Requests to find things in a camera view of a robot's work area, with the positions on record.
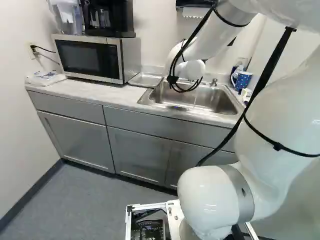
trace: microwave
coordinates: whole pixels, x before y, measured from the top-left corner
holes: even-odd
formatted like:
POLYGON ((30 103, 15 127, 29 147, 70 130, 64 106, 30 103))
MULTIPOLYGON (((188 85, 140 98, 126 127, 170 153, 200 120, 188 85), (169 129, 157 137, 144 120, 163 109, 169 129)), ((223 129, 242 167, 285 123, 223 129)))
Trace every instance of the microwave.
POLYGON ((123 85, 141 71, 137 37, 53 34, 52 38, 61 70, 68 77, 123 85))

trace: tray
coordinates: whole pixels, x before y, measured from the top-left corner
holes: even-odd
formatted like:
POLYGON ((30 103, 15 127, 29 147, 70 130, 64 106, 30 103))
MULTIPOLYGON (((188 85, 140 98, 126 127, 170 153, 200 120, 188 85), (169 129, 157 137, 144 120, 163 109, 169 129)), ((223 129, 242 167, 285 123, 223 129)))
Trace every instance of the tray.
POLYGON ((162 79, 163 76, 160 73, 140 72, 128 81, 128 84, 144 88, 155 88, 162 79))

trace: electrical outlet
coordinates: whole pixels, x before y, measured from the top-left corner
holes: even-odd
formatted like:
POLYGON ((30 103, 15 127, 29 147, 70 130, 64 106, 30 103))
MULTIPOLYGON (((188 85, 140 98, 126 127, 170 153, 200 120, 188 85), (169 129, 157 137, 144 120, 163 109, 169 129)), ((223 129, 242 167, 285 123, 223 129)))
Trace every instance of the electrical outlet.
POLYGON ((35 44, 32 43, 32 42, 27 42, 27 43, 26 43, 26 48, 27 48, 29 57, 30 57, 31 60, 33 60, 33 59, 36 59, 37 56, 35 55, 35 52, 34 52, 33 49, 31 48, 31 45, 35 45, 35 44))

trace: faucet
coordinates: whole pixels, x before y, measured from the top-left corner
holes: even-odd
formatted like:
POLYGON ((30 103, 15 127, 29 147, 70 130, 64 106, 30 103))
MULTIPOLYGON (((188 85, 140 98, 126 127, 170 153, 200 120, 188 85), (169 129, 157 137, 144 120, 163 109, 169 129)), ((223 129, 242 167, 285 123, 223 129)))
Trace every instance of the faucet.
POLYGON ((213 78, 212 82, 210 82, 210 87, 216 87, 217 86, 217 82, 218 82, 218 79, 213 78))

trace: microwave door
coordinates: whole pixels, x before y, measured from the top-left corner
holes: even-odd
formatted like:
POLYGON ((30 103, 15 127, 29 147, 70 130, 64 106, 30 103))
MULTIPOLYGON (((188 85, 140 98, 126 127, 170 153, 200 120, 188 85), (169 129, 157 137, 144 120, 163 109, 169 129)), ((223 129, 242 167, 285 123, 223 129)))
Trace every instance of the microwave door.
POLYGON ((56 40, 56 46, 65 72, 120 79, 117 45, 56 40))

